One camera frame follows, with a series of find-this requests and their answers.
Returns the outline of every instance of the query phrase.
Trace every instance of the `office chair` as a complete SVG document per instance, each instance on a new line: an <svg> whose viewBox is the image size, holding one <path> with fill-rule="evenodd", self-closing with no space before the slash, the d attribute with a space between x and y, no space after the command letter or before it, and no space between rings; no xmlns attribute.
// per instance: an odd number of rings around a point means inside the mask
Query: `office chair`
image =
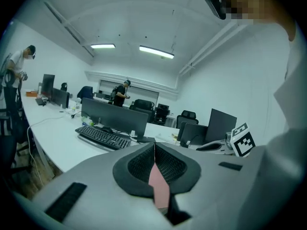
<svg viewBox="0 0 307 230"><path fill-rule="evenodd" d="M61 90L67 91L67 83L66 82L62 83Z"/></svg>
<svg viewBox="0 0 307 230"><path fill-rule="evenodd" d="M157 108L153 123L156 125L164 126L166 123L166 117L168 113L169 113L168 110Z"/></svg>
<svg viewBox="0 0 307 230"><path fill-rule="evenodd" d="M138 99L133 102L133 104L129 107L129 109L148 114L147 122L152 123L154 119L153 106L154 106L153 102Z"/></svg>
<svg viewBox="0 0 307 230"><path fill-rule="evenodd" d="M77 98L81 99L81 103L82 103L83 98L92 99L93 98L93 87L90 87L90 86L82 87L82 89L77 94Z"/></svg>
<svg viewBox="0 0 307 230"><path fill-rule="evenodd" d="M32 166L30 165L31 160L29 159L29 165L11 168L12 163L15 163L14 157L17 152L17 143L24 143L27 141L26 135L26 127L22 122L21 117L19 116L19 112L17 109L17 104L15 102L15 96L13 95L14 91L12 90L12 79L14 80L14 75L12 75L11 71L7 71L6 76L8 77L6 80L7 87L3 88L5 103L7 108L2 109L3 112L6 113L6 116L0 116L1 123L1 136L0 136L0 166L1 170L4 173L4 176L7 179L11 179L11 175L20 171L27 170L30 172ZM11 135L6 136L4 130L4 124L6 123L6 127L8 132Z"/></svg>
<svg viewBox="0 0 307 230"><path fill-rule="evenodd" d="M11 133L17 143L22 144L28 141L26 131L29 127L29 124L25 118L25 114L22 109L20 88L18 88L20 103L15 101L16 96L14 96L14 91L12 90L12 83L14 83L14 78L14 73L12 71L7 71L5 76L7 87L4 88L6 109L1 110L3 114L5 113L5 115L2 114L1 116L1 135L5 135L4 124L6 123L8 132ZM35 143L32 139L33 134L31 130L29 130L29 138L31 142L31 150L33 150L35 148ZM17 155L20 156L20 151L26 149L29 149L29 144L18 149Z"/></svg>
<svg viewBox="0 0 307 230"><path fill-rule="evenodd" d="M180 128L182 122L198 124L198 120L196 119L196 113L186 110L183 111L181 115L177 116L176 128Z"/></svg>

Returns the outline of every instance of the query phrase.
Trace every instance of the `ceiling light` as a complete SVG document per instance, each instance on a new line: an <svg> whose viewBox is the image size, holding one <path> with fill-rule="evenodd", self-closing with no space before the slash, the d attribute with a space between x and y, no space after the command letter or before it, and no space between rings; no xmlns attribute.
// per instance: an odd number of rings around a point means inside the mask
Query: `ceiling light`
<svg viewBox="0 0 307 230"><path fill-rule="evenodd" d="M92 48L115 48L114 44L96 44L91 45Z"/></svg>
<svg viewBox="0 0 307 230"><path fill-rule="evenodd" d="M159 50L159 49L155 49L155 48L149 48L149 47L145 47L145 46L140 46L140 51L144 51L144 52L148 52L148 53L152 53L155 55L160 55L166 58L174 58L173 54L167 53L165 51Z"/></svg>

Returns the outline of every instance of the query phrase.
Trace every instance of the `ceiling pipe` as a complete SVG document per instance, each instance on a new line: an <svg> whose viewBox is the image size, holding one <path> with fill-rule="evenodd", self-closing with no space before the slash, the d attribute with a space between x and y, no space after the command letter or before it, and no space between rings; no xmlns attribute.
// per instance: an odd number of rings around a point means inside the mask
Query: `ceiling pipe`
<svg viewBox="0 0 307 230"><path fill-rule="evenodd" d="M190 67L191 64L201 55L203 52L205 52L206 49L208 49L212 44L214 44L221 36L223 36L225 33L227 33L231 28L234 26L238 26L236 20L233 20L229 22L225 27L222 28L221 31L219 31L203 48L200 49L200 51L180 70L179 74L181 74L186 68Z"/></svg>
<svg viewBox="0 0 307 230"><path fill-rule="evenodd" d="M219 43L217 43L212 49L210 49L206 54L204 54L201 58L199 58L197 61L194 62L193 67L195 67L198 63L200 63L203 59L205 59L209 54L211 54L214 50L216 50L219 46L227 42L230 38L241 32L247 25L240 25L235 30L233 30L229 35L224 37ZM190 71L191 68L187 68L181 75L183 76L188 71Z"/></svg>

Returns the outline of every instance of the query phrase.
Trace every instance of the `desk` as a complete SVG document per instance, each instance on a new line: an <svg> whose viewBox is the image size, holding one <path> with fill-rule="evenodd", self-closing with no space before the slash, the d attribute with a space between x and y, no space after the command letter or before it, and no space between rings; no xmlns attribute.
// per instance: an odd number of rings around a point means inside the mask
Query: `desk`
<svg viewBox="0 0 307 230"><path fill-rule="evenodd" d="M100 101L100 102L109 103L109 100L104 99L104 98L99 98L99 97L95 97L94 96L93 99L97 100L97 101ZM126 105L126 104L123 104L123 107L129 109L130 106Z"/></svg>
<svg viewBox="0 0 307 230"><path fill-rule="evenodd" d="M48 103L46 106L39 106L34 97L26 97L25 91L22 91L22 102L29 125L47 118L58 118L46 120L31 127L37 150L50 176L53 173L44 153L62 172L66 172L88 158L108 152L77 137L78 133L75 132L75 129L82 126L81 118L77 117L79 114L71 119L70 114L60 113L63 109L57 105ZM70 100L69 106L74 106L74 103ZM156 140L162 142L168 140L174 144L172 133L178 134L178 132L179 130L175 128L147 124L145 136L157 137Z"/></svg>

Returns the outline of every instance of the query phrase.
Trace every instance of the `floor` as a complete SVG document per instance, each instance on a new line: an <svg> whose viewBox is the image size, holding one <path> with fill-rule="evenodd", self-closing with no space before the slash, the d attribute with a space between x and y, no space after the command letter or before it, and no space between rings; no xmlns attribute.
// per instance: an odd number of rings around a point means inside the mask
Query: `floor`
<svg viewBox="0 0 307 230"><path fill-rule="evenodd" d="M38 168L40 177L42 179L42 182L44 185L47 185L52 180L52 178L48 176L48 174L46 173L45 167L36 149L33 151L32 155L37 163L37 168ZM20 156L16 155L15 160L17 162L17 167L27 166L29 156L30 156L29 150L21 151ZM48 159L48 157L47 157L47 161L50 164L50 167L53 173L55 174L55 178L62 174L62 172L54 165L54 163L50 159ZM39 180L36 166L33 160L31 160L31 164L32 164L32 168L31 168L30 173L26 171L22 171L22 172L18 172L13 175L13 180L17 184L17 190L19 191L19 193L21 193L23 196L25 196L26 198L30 200L43 187Z"/></svg>

